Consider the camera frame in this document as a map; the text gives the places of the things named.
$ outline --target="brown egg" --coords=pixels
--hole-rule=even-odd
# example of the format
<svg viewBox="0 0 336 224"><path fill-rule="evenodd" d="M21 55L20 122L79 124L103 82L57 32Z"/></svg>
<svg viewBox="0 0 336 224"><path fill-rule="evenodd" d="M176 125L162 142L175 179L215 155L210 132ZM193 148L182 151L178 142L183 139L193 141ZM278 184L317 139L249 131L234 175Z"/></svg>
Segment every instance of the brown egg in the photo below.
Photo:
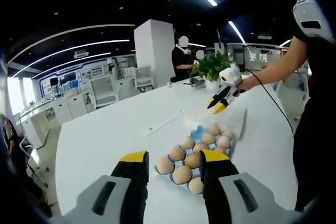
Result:
<svg viewBox="0 0 336 224"><path fill-rule="evenodd" d="M180 147L183 150L191 149L194 147L194 142L191 137L186 136L185 139L180 143Z"/></svg>
<svg viewBox="0 0 336 224"><path fill-rule="evenodd" d="M194 151L195 154L199 154L201 149L207 149L208 150L209 147L205 144L196 144L193 151Z"/></svg>
<svg viewBox="0 0 336 224"><path fill-rule="evenodd" d="M187 183L192 177L192 172L187 166L180 166L173 172L173 181L178 184Z"/></svg>
<svg viewBox="0 0 336 224"><path fill-rule="evenodd" d="M190 169L195 169L200 166L200 155L198 154L190 154L184 161L184 164L188 166Z"/></svg>
<svg viewBox="0 0 336 224"><path fill-rule="evenodd" d="M196 177L190 180L188 184L189 191L193 194L201 194L203 191L203 183L201 181L201 177Z"/></svg>
<svg viewBox="0 0 336 224"><path fill-rule="evenodd" d="M216 141L216 138L213 134L211 133L203 133L202 134L202 143L203 144L212 144Z"/></svg>
<svg viewBox="0 0 336 224"><path fill-rule="evenodd" d="M174 147L169 152L169 158L171 161L176 162L184 159L184 152L181 148Z"/></svg>
<svg viewBox="0 0 336 224"><path fill-rule="evenodd" d="M223 154L226 155L226 149L222 146L218 146L218 147L214 148L213 151L223 153Z"/></svg>
<svg viewBox="0 0 336 224"><path fill-rule="evenodd" d="M162 174L169 174L174 171L174 164L167 157L160 157L156 163L157 171Z"/></svg>
<svg viewBox="0 0 336 224"><path fill-rule="evenodd" d="M213 125L211 125L210 128L209 128L209 132L210 132L211 134L215 135L215 136L218 136L218 135L221 134L221 130L220 130L220 128L218 127L217 124L213 124Z"/></svg>
<svg viewBox="0 0 336 224"><path fill-rule="evenodd" d="M226 130L222 133L222 136L227 136L230 140L232 140L235 136L231 130Z"/></svg>
<svg viewBox="0 0 336 224"><path fill-rule="evenodd" d="M227 136L221 136L216 143L217 146L228 149L230 147L230 139Z"/></svg>

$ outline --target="white pillar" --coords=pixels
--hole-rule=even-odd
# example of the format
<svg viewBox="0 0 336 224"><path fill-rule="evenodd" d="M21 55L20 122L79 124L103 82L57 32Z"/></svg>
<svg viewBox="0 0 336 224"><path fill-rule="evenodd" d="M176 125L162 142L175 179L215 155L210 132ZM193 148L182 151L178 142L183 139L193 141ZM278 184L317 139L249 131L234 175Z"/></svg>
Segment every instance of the white pillar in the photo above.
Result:
<svg viewBox="0 0 336 224"><path fill-rule="evenodd" d="M138 67L151 66L155 87L162 87L175 76L172 63L173 25L149 19L134 30Z"/></svg>

